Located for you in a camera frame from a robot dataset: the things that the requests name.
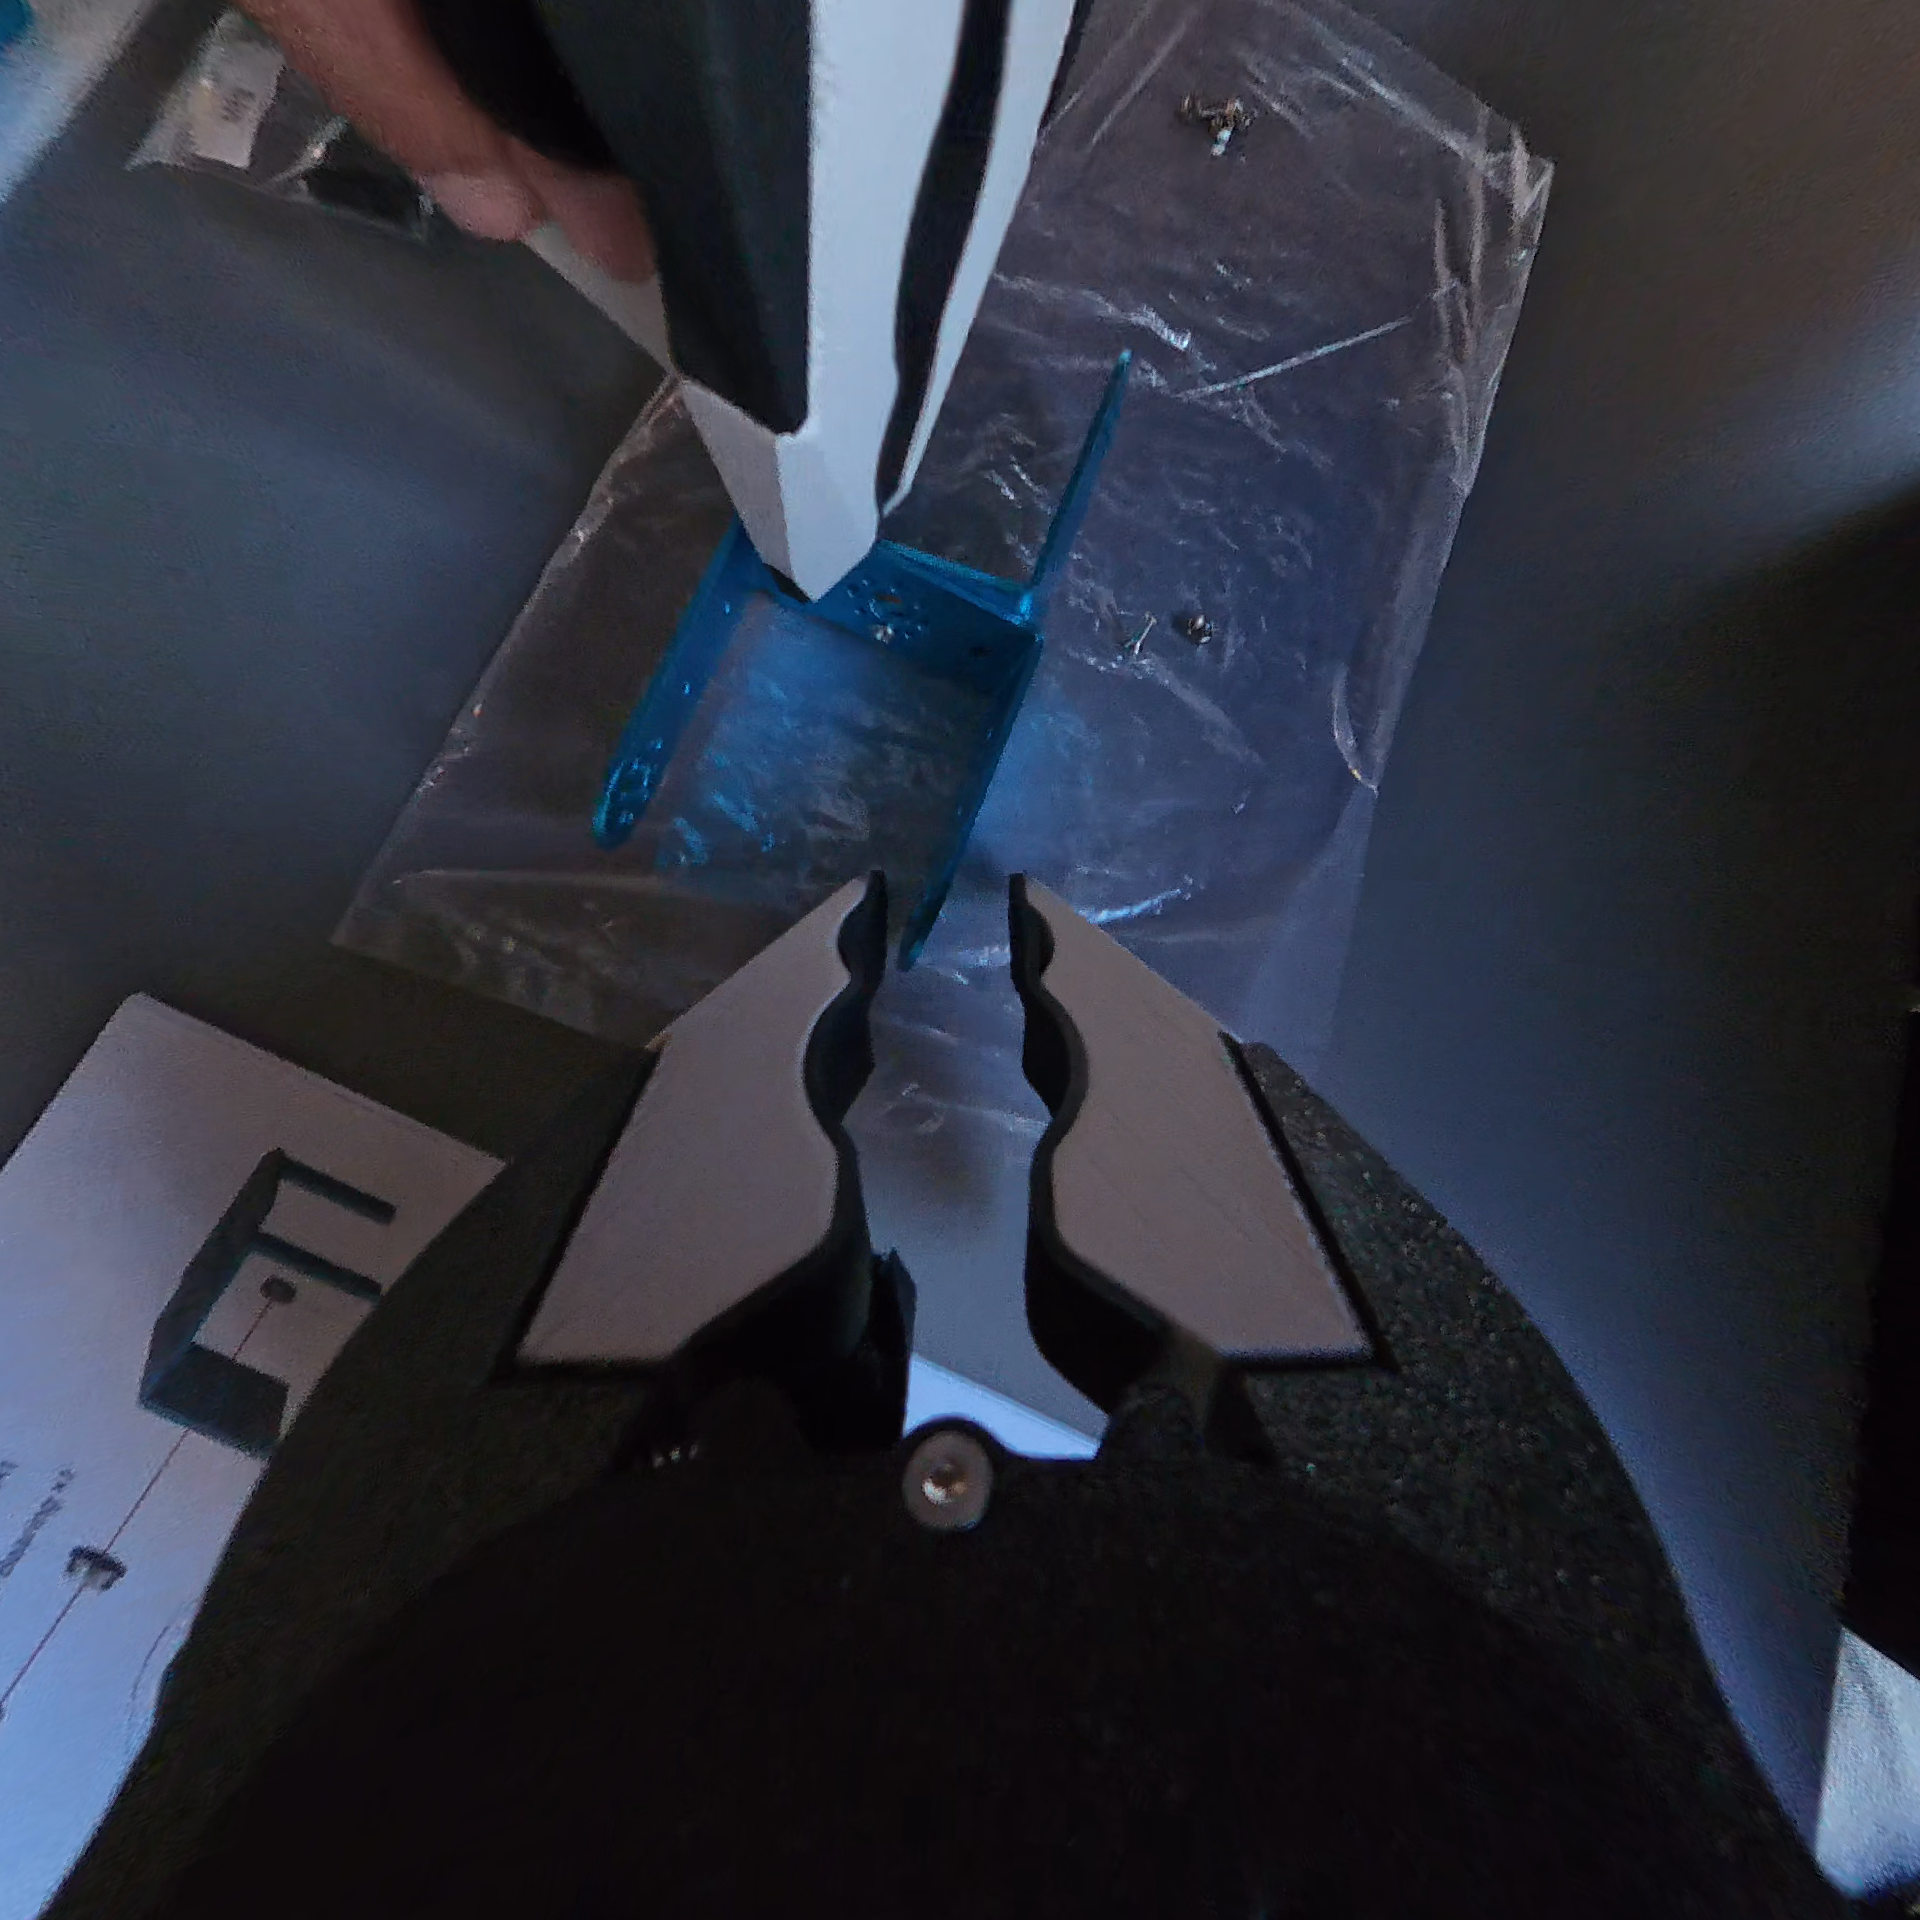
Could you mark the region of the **person's grey trousers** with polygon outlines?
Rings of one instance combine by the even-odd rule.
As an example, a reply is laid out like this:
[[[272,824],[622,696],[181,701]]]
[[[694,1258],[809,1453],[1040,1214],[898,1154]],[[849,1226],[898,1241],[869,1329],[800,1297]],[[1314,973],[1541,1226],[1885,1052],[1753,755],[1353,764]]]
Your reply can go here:
[[[1918,1877],[1918,1680],[1849,1627],[1837,1641],[1814,1861],[1849,1898]]]

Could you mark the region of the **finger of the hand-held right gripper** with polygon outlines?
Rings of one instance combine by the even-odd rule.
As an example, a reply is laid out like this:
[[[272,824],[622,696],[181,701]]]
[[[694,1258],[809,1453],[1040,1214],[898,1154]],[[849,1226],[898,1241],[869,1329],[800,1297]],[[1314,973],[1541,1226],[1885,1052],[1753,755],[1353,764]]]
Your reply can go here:
[[[737,252],[744,300],[728,324],[744,369],[694,372],[687,412],[766,564],[823,596],[877,533],[879,446],[898,396],[895,297],[904,264],[904,9],[778,5],[800,64],[751,56]]]
[[[1083,29],[1073,3],[967,3],[906,226],[877,502],[913,485]]]

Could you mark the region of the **white instruction booklet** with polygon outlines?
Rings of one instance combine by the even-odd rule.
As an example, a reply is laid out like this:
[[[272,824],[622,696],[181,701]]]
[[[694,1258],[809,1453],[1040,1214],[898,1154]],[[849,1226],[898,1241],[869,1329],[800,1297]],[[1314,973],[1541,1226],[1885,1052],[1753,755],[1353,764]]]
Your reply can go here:
[[[1,1916],[39,1916],[153,1724],[262,1464],[136,1402],[160,1313],[269,1152],[265,1229],[391,1289],[499,1161],[126,1000],[1,1177]]]

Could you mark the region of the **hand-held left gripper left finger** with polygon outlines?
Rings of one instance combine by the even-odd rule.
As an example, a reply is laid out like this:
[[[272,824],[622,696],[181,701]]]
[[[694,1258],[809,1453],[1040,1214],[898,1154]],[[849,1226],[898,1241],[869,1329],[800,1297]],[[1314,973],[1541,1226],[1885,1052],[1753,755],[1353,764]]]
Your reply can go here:
[[[735,1342],[851,1354],[872,1238],[847,1114],[872,1075],[888,892],[849,880],[649,1046],[515,1361],[653,1370]]]

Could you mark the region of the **person's right hand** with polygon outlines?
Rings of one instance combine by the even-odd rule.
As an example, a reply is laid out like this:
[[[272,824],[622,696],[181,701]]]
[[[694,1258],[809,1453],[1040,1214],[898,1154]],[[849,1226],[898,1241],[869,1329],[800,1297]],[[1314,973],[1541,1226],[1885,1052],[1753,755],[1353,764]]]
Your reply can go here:
[[[542,226],[617,282],[655,272],[632,186],[539,155],[463,91],[407,3],[243,3],[362,137],[465,234],[518,242]]]

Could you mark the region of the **clear plastic bag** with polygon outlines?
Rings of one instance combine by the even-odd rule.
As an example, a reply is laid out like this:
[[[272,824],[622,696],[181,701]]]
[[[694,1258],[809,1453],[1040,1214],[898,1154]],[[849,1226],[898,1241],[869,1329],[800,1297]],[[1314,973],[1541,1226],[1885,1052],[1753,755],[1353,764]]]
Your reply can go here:
[[[1101,5],[888,537],[1040,554],[1133,371],[1043,654],[849,1129],[919,1350],[1032,1402],[1006,880],[1042,880],[1240,1041],[1327,1042],[1413,668],[1481,465],[1552,164],[1336,5]],[[635,1046],[792,916],[589,814],[730,509],[661,387],[334,930]],[[1213,622],[1208,645],[1176,634]],[[1141,659],[1119,645],[1146,612]]]

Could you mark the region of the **grey desk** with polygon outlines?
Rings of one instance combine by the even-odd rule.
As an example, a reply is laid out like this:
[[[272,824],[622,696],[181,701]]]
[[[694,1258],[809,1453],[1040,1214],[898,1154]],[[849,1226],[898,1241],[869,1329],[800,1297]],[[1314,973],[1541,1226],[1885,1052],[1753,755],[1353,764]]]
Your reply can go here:
[[[1914,909],[1914,5],[1357,5],[1552,162],[1311,1082],[1609,1424],[1816,1813]],[[5,201],[5,1149],[131,993],[510,1156],[602,1049],[328,947],[649,371],[521,249]]]

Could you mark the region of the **pile of small hardware packets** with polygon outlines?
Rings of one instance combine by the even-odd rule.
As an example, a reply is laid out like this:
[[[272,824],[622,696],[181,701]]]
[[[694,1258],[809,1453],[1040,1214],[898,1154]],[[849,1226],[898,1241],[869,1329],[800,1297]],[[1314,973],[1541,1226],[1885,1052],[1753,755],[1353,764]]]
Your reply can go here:
[[[408,242],[437,221],[429,195],[328,108],[275,42],[225,9],[166,90],[130,171],[203,176]]]

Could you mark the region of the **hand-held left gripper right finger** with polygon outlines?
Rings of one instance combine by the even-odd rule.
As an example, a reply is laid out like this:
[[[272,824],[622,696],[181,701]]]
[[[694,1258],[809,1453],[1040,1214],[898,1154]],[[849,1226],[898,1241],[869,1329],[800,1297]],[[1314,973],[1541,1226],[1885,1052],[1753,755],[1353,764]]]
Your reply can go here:
[[[1168,1397],[1208,1453],[1273,1464],[1249,1381],[1362,1370],[1370,1313],[1246,1046],[1043,882],[1007,880],[1026,1176],[1023,1324],[1111,1427]]]

